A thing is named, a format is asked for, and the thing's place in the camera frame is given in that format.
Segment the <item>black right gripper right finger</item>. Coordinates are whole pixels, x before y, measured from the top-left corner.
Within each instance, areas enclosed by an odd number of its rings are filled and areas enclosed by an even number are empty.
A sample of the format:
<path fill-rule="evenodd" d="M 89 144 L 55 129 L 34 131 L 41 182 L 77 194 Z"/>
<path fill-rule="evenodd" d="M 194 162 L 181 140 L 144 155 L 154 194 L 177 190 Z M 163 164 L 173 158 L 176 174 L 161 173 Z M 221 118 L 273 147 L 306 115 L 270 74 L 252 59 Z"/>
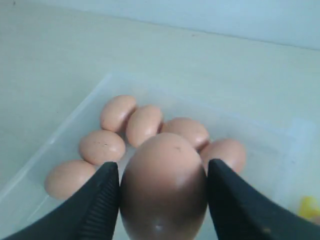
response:
<path fill-rule="evenodd" d="M 318 240 L 320 227 L 269 200 L 220 159 L 208 163 L 210 216 L 220 240 Z"/>

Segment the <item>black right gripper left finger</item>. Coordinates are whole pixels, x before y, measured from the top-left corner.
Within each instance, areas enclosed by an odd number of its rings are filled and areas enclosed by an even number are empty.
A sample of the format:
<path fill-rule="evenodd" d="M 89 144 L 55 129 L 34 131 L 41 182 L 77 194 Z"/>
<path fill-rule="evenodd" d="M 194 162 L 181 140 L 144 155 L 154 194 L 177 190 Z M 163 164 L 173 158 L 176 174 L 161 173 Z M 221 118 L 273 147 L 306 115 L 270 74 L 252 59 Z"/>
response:
<path fill-rule="evenodd" d="M 120 206 L 118 165 L 104 163 L 59 207 L 8 240 L 111 240 Z"/>

